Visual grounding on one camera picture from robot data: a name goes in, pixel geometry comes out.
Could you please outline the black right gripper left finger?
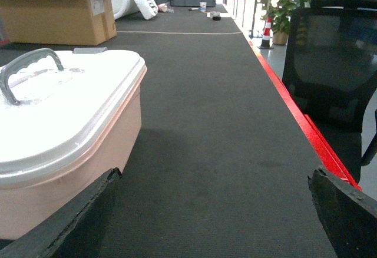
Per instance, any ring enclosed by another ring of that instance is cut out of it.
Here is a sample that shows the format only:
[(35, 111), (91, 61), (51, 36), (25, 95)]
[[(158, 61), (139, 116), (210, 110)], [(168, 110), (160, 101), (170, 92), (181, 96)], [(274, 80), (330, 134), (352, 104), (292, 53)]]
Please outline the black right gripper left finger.
[(120, 178), (119, 169), (106, 171), (42, 223), (1, 249), (1, 257), (99, 257)]

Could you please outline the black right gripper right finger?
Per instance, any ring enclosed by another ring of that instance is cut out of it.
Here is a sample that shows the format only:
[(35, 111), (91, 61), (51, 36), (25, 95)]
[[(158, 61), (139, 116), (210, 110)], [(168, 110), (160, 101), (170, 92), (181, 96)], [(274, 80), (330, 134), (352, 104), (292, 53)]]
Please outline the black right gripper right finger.
[(376, 200), (322, 168), (308, 186), (337, 257), (376, 257)]

